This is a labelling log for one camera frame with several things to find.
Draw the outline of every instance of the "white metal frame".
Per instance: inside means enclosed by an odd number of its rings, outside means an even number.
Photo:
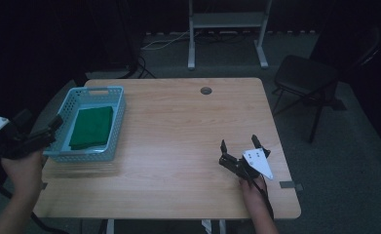
[[[268,62],[263,52],[262,43],[266,32],[266,25],[269,19],[272,0],[266,0],[264,12],[254,13],[216,13],[216,14],[195,14],[193,12],[193,0],[189,0],[189,58],[188,68],[196,68],[196,45],[194,42],[195,28],[212,27],[260,27],[259,37],[254,40],[254,47],[259,57],[260,66],[268,68]]]

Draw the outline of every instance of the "dark background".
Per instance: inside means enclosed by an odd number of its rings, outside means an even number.
[[[253,0],[194,0],[198,12],[256,11]],[[186,0],[0,1],[0,116],[24,108],[34,118],[69,80],[85,72],[136,66],[144,32],[188,29]],[[320,33],[313,59],[335,64],[341,50],[326,48],[362,27],[381,29],[379,1],[274,0],[267,30]],[[381,50],[364,70],[343,80],[351,84],[381,136]],[[0,169],[0,181],[5,178]]]

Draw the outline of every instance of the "chair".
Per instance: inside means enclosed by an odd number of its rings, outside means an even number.
[[[275,117],[302,101],[315,105],[317,112],[309,136],[309,141],[312,142],[325,106],[346,109],[342,101],[335,98],[339,79],[350,75],[371,60],[378,52],[379,41],[380,31],[376,26],[372,26],[350,38],[346,44],[347,51],[342,52],[342,56],[337,58],[342,67],[334,67],[297,56],[284,58],[275,76],[277,89],[273,94],[277,91],[280,93],[272,110],[273,116]],[[276,112],[284,92],[297,95],[299,99]]]

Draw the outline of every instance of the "green towel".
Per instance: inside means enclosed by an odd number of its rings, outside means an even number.
[[[111,106],[78,111],[69,146],[72,150],[104,145],[111,131]]]

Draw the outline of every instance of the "blue plastic basket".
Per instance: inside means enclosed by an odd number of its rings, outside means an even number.
[[[106,145],[82,150],[71,150],[69,141],[80,109],[111,106],[113,118],[111,131]],[[58,111],[63,124],[56,132],[56,141],[44,154],[57,162],[111,161],[114,159],[118,136],[121,131],[126,101],[122,86],[73,88]]]

